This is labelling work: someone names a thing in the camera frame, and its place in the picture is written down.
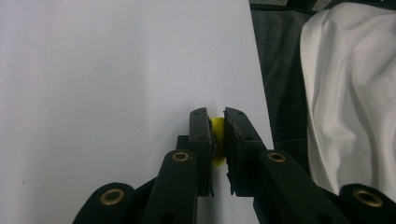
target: white surface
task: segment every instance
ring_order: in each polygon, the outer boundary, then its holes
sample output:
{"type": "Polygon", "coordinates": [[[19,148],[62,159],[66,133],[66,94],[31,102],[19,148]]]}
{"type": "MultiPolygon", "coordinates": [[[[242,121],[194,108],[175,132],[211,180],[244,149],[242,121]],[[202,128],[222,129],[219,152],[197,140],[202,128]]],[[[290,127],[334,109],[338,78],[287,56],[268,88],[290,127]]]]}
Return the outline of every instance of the white surface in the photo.
{"type": "Polygon", "coordinates": [[[301,55],[314,180],[335,193],[372,186],[396,201],[396,13],[322,11],[304,26],[301,55]]]}
{"type": "MultiPolygon", "coordinates": [[[[139,187],[198,107],[246,112],[273,147],[245,0],[1,1],[0,90],[1,223],[71,223],[104,184],[139,187]]],[[[198,221],[257,222],[225,168],[198,221]]]]}

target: brass ring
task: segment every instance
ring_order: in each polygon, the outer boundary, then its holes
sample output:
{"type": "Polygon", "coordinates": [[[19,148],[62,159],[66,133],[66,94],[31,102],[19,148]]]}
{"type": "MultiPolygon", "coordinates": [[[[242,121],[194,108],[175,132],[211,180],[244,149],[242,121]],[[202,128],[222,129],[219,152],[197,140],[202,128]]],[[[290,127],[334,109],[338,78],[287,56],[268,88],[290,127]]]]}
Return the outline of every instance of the brass ring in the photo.
{"type": "Polygon", "coordinates": [[[352,194],[361,203],[372,207],[381,207],[384,204],[378,196],[365,189],[354,189],[352,194]]]}
{"type": "Polygon", "coordinates": [[[270,154],[268,154],[268,158],[272,161],[276,161],[276,162],[284,162],[286,160],[286,157],[282,154],[276,153],[276,152],[272,152],[270,154]]]}
{"type": "Polygon", "coordinates": [[[185,152],[177,152],[172,156],[172,159],[174,161],[186,161],[189,159],[189,154],[185,153],[185,152]]]}
{"type": "Polygon", "coordinates": [[[113,205],[113,204],[119,203],[123,199],[124,196],[125,196],[125,193],[122,189],[109,189],[108,191],[106,191],[105,193],[102,194],[102,196],[100,197],[100,202],[104,205],[113,205]],[[114,199],[108,199],[107,197],[111,193],[118,193],[119,195],[114,199]]]}

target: white fabric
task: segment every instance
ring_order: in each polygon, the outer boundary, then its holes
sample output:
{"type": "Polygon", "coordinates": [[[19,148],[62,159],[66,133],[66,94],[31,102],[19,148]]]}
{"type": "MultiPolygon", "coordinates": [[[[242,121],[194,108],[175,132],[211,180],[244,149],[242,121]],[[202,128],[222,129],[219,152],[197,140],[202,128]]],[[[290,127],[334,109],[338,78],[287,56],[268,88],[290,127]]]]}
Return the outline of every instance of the white fabric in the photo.
{"type": "Polygon", "coordinates": [[[315,15],[301,38],[314,180],[351,183],[396,201],[396,13],[342,4],[315,15]]]}
{"type": "MultiPolygon", "coordinates": [[[[71,223],[104,184],[141,186],[202,106],[273,146],[248,1],[0,1],[0,222],[71,223]]],[[[257,223],[226,172],[198,223],[257,223]]]]}

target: table surface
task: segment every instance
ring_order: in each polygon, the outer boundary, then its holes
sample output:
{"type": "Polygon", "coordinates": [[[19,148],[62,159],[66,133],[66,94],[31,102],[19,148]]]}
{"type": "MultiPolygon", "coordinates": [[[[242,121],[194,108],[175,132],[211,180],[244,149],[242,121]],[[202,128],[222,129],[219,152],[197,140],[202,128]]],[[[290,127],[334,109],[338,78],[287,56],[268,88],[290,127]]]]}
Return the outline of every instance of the table surface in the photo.
{"type": "MultiPolygon", "coordinates": [[[[1,1],[0,220],[70,223],[111,182],[158,174],[189,113],[272,136],[248,1],[1,1]]],[[[257,223],[225,165],[198,223],[257,223]]]]}

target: small yellow object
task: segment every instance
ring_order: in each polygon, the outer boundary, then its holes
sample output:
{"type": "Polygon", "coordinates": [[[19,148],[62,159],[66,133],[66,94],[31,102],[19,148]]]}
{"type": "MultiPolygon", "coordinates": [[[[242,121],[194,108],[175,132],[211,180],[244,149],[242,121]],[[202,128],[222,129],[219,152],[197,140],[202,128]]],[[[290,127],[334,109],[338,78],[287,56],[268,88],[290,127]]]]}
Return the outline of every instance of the small yellow object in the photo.
{"type": "Polygon", "coordinates": [[[213,166],[221,166],[225,163],[223,138],[224,138],[224,118],[211,118],[212,132],[215,137],[217,150],[213,159],[213,166]]]}

